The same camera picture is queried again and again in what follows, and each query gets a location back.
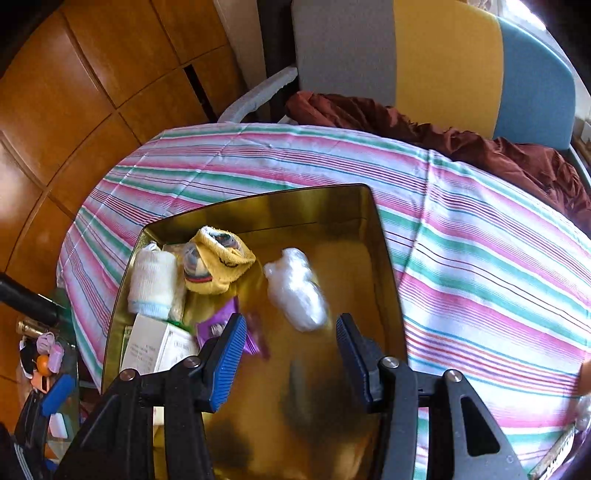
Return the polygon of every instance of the folded white sock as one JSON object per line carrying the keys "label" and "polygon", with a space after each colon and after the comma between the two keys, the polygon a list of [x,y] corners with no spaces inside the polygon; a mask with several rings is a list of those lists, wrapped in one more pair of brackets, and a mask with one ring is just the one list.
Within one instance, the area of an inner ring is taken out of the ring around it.
{"label": "folded white sock", "polygon": [[166,320],[173,304],[177,282],[177,259],[155,243],[140,250],[131,272],[128,310]]}

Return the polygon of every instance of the brown cloth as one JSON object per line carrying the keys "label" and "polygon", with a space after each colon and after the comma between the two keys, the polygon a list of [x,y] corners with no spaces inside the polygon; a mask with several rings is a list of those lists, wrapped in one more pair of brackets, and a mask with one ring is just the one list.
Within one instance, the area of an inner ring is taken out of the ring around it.
{"label": "brown cloth", "polygon": [[488,140],[456,128],[418,125],[368,98],[297,92],[285,105],[300,125],[338,127],[393,138],[487,171],[558,210],[591,238],[591,200],[572,165],[553,148]]}

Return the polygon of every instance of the striped bedsheet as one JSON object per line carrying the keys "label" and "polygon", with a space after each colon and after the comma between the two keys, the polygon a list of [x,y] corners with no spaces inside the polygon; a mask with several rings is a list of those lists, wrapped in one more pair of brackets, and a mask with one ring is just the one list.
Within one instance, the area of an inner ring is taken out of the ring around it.
{"label": "striped bedsheet", "polygon": [[[58,265],[95,381],[146,223],[256,193],[359,182],[378,204],[411,367],[461,369],[529,470],[569,421],[589,353],[591,242],[516,187],[370,134],[201,125],[165,131],[113,168],[78,212]],[[419,424],[417,479],[426,474],[423,413]]]}

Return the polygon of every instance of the black pole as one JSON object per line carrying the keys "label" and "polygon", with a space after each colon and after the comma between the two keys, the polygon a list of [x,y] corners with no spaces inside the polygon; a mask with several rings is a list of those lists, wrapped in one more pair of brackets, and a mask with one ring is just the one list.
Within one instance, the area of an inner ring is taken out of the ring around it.
{"label": "black pole", "polygon": [[48,327],[57,325],[63,310],[58,304],[23,287],[5,273],[0,273],[0,301]]}

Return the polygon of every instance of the metal screw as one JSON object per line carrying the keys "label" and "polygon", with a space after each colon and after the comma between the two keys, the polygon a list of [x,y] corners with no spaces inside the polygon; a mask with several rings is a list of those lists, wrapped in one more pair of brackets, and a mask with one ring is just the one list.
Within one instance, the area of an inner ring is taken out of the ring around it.
{"label": "metal screw", "polygon": [[382,365],[386,368],[398,368],[400,361],[393,356],[385,356],[382,358]]}
{"label": "metal screw", "polygon": [[461,382],[462,378],[464,378],[464,376],[457,370],[448,370],[445,372],[445,376],[450,382],[454,383]]}
{"label": "metal screw", "polygon": [[201,365],[201,359],[196,355],[188,356],[183,360],[183,365],[187,368],[195,368]]}
{"label": "metal screw", "polygon": [[135,370],[133,368],[126,368],[119,374],[119,378],[124,382],[128,382],[129,380],[133,380],[135,378]]}

